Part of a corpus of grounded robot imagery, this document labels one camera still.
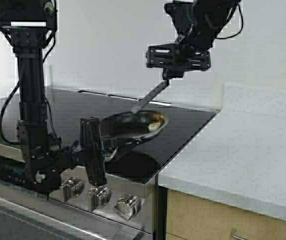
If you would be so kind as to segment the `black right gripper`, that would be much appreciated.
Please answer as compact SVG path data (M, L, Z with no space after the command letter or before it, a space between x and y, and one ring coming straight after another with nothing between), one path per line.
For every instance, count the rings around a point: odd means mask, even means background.
M223 29L223 17L215 14L192 16L180 14L174 17L178 34L174 43L152 45L145 53L147 68L180 68L179 54L194 54L187 57L185 72L206 72L211 68L211 53L214 40Z

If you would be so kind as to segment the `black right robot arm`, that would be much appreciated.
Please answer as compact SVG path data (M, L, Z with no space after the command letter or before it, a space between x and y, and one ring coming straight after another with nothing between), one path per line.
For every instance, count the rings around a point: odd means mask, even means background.
M211 67L210 49L231 20L238 0L173 0L164 4L177 38L173 43L152 45L146 51L146 66L164 72L205 72Z

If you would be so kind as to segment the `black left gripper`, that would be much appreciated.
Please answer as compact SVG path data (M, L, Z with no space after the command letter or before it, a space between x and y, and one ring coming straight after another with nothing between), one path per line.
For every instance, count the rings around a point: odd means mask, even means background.
M31 159L25 163L25 175L28 188L37 193L51 193L60 188L61 174L73 170L84 163L83 159L103 160L100 120L96 117L81 118L79 124L79 141L71 146L51 151L41 163ZM88 182L93 186L107 184L103 162L87 161L85 171Z

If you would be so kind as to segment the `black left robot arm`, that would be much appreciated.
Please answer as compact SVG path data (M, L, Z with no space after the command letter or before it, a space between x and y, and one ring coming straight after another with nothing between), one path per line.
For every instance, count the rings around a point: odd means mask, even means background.
M100 120L82 118L79 140L62 147L61 139L48 131L49 102L45 95L43 50L58 29L54 0L0 0L0 32L17 59L20 94L17 141L26 177L36 191L50 193L61 185L61 173L83 164L95 187L107 183Z

